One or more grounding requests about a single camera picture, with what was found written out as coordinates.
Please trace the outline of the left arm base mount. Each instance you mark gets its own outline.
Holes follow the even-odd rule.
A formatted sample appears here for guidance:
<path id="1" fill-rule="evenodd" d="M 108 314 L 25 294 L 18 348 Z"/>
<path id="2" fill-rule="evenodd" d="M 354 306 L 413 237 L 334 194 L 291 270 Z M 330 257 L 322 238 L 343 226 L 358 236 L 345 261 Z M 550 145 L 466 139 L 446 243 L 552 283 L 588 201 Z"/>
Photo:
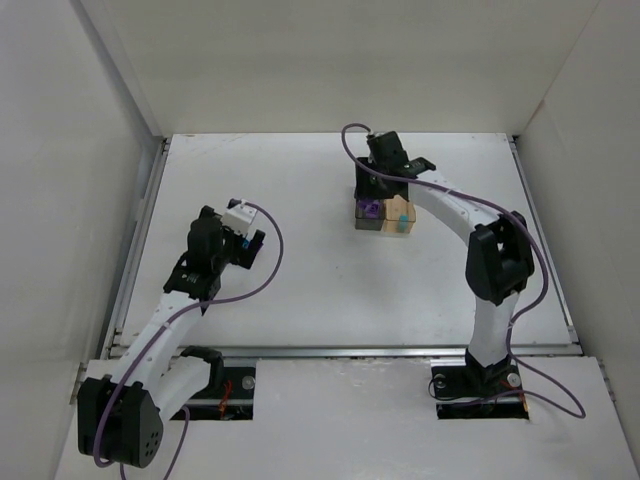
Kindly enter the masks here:
<path id="1" fill-rule="evenodd" d="M 208 386 L 186 403 L 190 411 L 190 420 L 252 420 L 256 380 L 256 364 L 226 365 L 217 386 Z"/>

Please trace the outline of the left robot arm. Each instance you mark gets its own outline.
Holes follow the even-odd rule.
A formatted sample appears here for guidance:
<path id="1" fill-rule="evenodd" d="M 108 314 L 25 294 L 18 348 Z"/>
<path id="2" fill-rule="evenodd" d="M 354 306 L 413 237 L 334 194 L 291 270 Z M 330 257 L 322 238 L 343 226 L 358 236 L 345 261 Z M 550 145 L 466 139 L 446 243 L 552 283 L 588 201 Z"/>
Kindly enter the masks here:
<path id="1" fill-rule="evenodd" d="M 229 265 L 249 270 L 265 234 L 252 225 L 262 208 L 232 199 L 223 213 L 205 206 L 190 224 L 186 250 L 174 264 L 151 319 L 112 370 L 86 377 L 77 392 L 78 450 L 99 468 L 147 467 L 165 424 L 194 394 L 217 384 L 219 352 L 177 349 L 216 303 Z"/>

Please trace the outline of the purple printed lego brick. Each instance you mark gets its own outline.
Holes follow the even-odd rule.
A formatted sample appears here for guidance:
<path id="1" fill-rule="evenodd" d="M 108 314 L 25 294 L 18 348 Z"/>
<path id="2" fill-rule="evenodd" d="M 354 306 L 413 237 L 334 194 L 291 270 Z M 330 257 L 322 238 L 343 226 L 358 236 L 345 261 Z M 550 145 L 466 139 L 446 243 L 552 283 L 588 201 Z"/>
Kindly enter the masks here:
<path id="1" fill-rule="evenodd" d="M 361 216 L 366 219 L 379 219 L 383 212 L 384 203 L 380 200 L 365 199 L 365 210 Z"/>

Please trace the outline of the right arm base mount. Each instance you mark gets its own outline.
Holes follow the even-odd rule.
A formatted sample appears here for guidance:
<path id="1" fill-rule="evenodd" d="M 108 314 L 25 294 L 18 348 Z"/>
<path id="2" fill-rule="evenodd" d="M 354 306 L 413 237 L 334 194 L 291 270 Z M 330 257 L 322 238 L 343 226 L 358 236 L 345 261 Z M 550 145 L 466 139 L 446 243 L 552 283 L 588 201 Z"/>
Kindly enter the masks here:
<path id="1" fill-rule="evenodd" d="M 529 419 L 514 364 L 487 383 L 480 383 L 465 365 L 432 366 L 431 374 L 429 394 L 439 420 Z"/>

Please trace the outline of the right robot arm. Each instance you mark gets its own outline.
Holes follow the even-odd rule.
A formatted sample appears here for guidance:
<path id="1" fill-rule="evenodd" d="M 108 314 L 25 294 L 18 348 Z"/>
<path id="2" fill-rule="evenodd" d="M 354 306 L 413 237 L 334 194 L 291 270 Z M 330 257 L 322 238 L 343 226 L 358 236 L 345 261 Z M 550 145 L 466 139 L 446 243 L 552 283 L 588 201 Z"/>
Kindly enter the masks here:
<path id="1" fill-rule="evenodd" d="M 429 212 L 467 248 L 465 279 L 475 318 L 463 372 L 474 390 L 489 389 L 512 365 L 510 335 L 520 293 L 535 271 L 537 246 L 517 211 L 467 194 L 423 157 L 409 158 L 398 134 L 369 132 L 369 153 L 355 159 L 355 198 L 400 196 Z"/>

